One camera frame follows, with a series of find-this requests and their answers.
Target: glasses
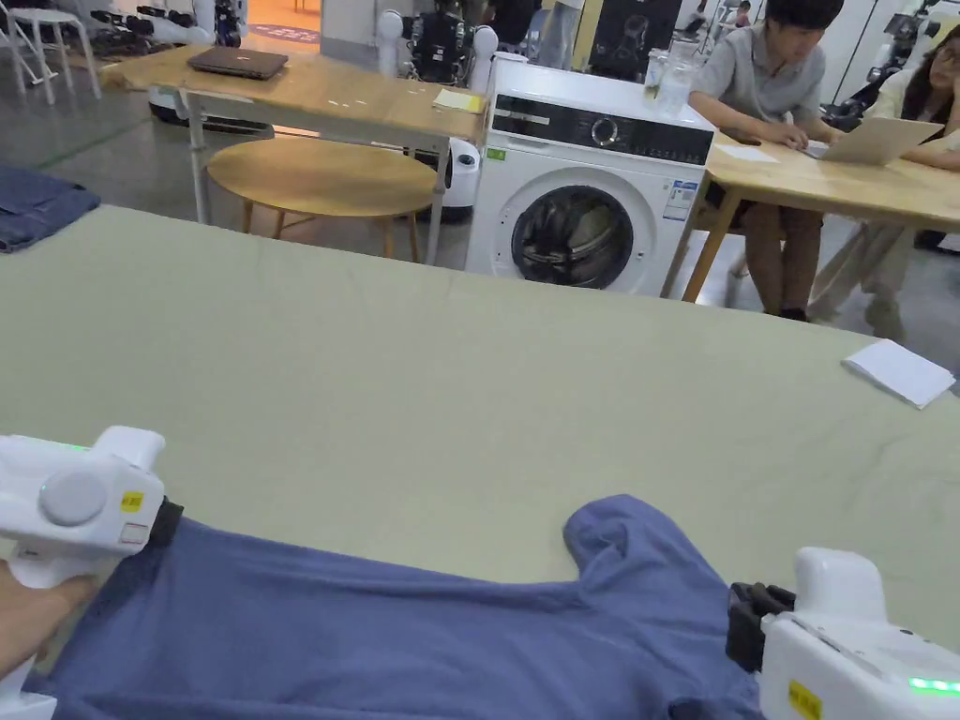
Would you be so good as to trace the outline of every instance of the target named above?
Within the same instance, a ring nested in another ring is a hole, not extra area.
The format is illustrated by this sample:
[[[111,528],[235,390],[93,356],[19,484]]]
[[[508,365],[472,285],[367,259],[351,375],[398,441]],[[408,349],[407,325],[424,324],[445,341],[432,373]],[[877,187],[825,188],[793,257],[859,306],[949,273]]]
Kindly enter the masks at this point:
[[[941,48],[937,55],[943,64],[949,65],[950,67],[960,67],[960,55],[958,55],[957,51],[953,48]]]

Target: black poster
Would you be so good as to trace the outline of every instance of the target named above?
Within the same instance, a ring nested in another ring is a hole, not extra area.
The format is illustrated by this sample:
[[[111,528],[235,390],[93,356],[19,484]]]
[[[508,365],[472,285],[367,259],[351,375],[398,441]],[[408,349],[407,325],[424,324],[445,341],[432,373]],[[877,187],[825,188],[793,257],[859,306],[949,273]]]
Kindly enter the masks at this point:
[[[635,80],[653,48],[670,47],[681,0],[604,0],[590,50],[590,66]]]

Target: dark hair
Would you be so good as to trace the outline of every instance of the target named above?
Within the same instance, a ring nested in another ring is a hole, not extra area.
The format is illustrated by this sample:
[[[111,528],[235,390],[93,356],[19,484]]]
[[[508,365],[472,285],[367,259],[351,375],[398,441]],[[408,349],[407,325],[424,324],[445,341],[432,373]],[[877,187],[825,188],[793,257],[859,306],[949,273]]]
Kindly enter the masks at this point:
[[[825,30],[843,10],[843,0],[770,0],[767,19],[804,30]]]
[[[930,85],[930,68],[933,67],[933,61],[936,59],[937,53],[949,42],[957,38],[960,38],[960,25],[953,28],[953,30],[947,33],[947,36],[944,37],[939,45],[924,55],[924,64],[917,68],[917,72],[913,74],[910,84],[906,87],[906,92],[903,93],[903,110],[900,111],[900,118],[903,120],[916,120],[920,117],[920,113],[923,112],[926,107],[926,101],[930,99],[930,91],[933,89]],[[944,106],[937,110],[936,114],[930,118],[930,122],[946,125],[947,120],[950,119],[950,111],[952,108],[953,103],[944,103]],[[935,140],[938,137],[943,137],[943,135],[944,131],[939,131],[930,139]]]

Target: blue t-shirt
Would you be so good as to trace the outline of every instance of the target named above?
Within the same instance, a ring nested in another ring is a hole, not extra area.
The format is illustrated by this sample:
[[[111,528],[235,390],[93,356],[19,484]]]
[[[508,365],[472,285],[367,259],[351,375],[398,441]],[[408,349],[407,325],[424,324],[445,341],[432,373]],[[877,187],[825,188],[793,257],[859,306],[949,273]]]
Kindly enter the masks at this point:
[[[579,580],[500,585],[185,519],[36,689],[58,720],[759,720],[727,586],[669,518],[621,495],[564,540]]]

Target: laptop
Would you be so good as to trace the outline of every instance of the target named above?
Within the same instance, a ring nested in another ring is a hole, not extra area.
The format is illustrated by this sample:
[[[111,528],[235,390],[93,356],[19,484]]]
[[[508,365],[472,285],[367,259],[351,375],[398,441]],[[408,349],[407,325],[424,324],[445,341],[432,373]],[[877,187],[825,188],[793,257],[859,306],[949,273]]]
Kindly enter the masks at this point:
[[[811,140],[803,152],[818,160],[882,166],[913,150],[942,128],[937,123],[869,117],[832,145]]]
[[[288,60],[287,56],[275,53],[257,53],[238,47],[213,47],[193,56],[186,63],[194,70],[205,73],[270,80]]]

